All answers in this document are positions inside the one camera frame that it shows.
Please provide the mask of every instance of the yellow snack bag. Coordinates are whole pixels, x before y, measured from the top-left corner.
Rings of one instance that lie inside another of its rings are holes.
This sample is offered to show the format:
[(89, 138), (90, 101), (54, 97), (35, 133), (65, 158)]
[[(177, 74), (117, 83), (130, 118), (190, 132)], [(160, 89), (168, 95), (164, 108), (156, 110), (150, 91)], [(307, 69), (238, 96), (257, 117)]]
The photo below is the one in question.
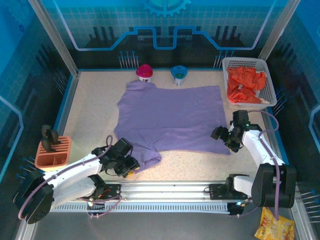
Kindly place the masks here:
[(277, 221), (266, 207), (262, 209), (260, 227), (254, 235), (261, 240), (295, 240), (295, 221), (279, 216)]

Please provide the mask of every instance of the purple cloth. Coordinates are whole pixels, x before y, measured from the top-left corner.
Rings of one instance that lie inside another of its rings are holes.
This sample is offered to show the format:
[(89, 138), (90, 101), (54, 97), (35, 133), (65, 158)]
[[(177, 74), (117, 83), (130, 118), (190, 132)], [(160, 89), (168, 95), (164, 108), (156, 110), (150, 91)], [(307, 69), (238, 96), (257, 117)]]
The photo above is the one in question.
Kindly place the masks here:
[(162, 89), (136, 80), (127, 84), (118, 108), (114, 133), (133, 144), (139, 171), (160, 162), (159, 151), (230, 155), (222, 140), (210, 137), (216, 127), (227, 126), (219, 86)]

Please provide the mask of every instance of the speckled table surface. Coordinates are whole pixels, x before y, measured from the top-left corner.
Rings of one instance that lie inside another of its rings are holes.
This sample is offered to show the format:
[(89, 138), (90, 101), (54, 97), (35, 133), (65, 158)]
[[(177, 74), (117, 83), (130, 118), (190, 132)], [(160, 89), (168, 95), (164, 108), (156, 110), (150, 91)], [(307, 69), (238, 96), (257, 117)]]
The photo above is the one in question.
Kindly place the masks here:
[[(103, 146), (107, 135), (117, 140), (114, 129), (118, 122), (117, 103), (126, 90), (126, 84), (136, 80), (135, 71), (100, 71), (82, 72), (76, 88), (71, 110), (68, 116), (65, 136), (73, 142), (85, 155), (94, 148)], [(173, 84), (169, 70), (154, 71), (152, 82), (158, 88), (179, 89), (202, 86), (220, 86), (221, 97), (227, 123), (232, 120), (234, 109), (228, 107), (222, 71), (188, 72), (185, 82), (178, 87)], [(265, 125), (260, 113), (250, 113), (250, 121)], [(191, 151), (162, 151), (159, 164), (138, 174), (125, 178), (127, 181), (219, 181), (233, 173), (254, 176), (256, 163), (249, 151), (244, 147), (230, 156), (200, 153)], [(100, 173), (105, 180), (123, 180), (121, 177)]]

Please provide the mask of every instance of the glass wall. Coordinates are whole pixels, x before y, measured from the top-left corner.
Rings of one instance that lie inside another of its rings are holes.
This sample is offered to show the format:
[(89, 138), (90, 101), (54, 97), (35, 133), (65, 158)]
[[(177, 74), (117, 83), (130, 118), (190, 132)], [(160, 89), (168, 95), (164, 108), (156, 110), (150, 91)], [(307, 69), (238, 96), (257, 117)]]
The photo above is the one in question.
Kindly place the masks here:
[[(302, 193), (316, 189), (316, 194), (320, 190), (319, 9), (319, 1), (301, 0), (267, 61), (273, 84), (279, 91), (273, 112), (280, 123), (279, 132), (289, 163), (297, 169)], [(320, 233), (319, 223), (313, 226)]]
[(287, 0), (43, 0), (79, 68), (258, 57)]
[(19, 227), (12, 197), (54, 126), (69, 72), (28, 1), (0, 0), (0, 239)]

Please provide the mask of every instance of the plastic basket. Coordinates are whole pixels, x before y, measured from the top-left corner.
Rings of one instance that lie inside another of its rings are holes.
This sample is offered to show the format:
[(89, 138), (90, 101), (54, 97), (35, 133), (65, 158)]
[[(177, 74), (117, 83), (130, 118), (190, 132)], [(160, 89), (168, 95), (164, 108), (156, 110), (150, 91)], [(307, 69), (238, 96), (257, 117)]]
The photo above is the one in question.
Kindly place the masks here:
[(273, 107), (277, 104), (276, 93), (274, 85), (272, 84), (270, 72), (266, 61), (259, 58), (248, 58), (248, 57), (225, 57), (222, 60), (222, 69), (224, 77), (225, 92), (228, 89), (228, 68), (237, 67), (252, 67), (256, 68), (257, 71), (264, 71), (266, 73), (266, 84), (264, 89), (259, 93), (259, 98), (267, 100), (269, 103), (233, 103), (228, 101), (228, 106), (231, 109), (241, 110), (261, 110), (266, 107)]

